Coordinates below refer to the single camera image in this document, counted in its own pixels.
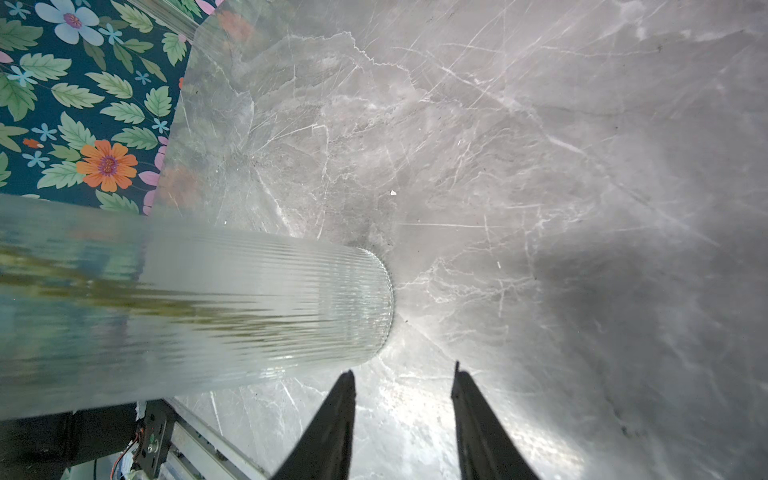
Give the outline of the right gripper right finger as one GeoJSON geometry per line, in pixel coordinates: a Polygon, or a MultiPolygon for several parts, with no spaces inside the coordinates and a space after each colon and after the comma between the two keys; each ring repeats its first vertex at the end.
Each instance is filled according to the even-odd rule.
{"type": "Polygon", "coordinates": [[[461,478],[529,479],[539,476],[506,433],[469,372],[456,362],[451,389],[461,478]]]}

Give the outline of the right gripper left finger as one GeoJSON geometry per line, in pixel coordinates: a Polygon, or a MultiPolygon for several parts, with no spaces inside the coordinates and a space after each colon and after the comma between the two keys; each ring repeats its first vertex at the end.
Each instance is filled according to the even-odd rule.
{"type": "Polygon", "coordinates": [[[349,478],[356,410],[355,377],[342,373],[273,480],[349,478]]]}

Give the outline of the clear glass vase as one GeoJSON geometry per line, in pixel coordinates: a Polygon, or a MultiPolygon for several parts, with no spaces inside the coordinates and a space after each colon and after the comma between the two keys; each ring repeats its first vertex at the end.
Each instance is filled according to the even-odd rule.
{"type": "Polygon", "coordinates": [[[364,249],[1,199],[3,419],[351,368],[393,317],[364,249]]]}

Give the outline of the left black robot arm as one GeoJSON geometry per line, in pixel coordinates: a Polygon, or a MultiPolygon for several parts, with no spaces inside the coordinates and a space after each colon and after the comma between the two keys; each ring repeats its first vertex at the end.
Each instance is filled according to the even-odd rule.
{"type": "Polygon", "coordinates": [[[72,466],[124,449],[134,403],[1,422],[3,479],[59,479],[72,466]]]}

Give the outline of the aluminium mounting rail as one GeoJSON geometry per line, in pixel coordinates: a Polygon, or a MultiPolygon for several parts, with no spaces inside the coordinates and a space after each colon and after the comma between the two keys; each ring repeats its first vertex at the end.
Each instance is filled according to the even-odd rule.
{"type": "MultiPolygon", "coordinates": [[[[230,441],[175,399],[167,401],[176,412],[171,447],[157,479],[268,479],[270,474],[255,464],[230,441]]],[[[132,465],[124,467],[126,479],[149,479],[134,463],[147,402],[137,404],[138,431],[131,449],[132,465]]]]}

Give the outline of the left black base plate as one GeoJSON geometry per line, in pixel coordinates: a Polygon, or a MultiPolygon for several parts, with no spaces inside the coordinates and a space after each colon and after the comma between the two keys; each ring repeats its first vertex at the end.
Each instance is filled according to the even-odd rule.
{"type": "Polygon", "coordinates": [[[165,400],[147,403],[134,463],[149,479],[157,479],[166,461],[176,423],[176,412],[165,400]]]}

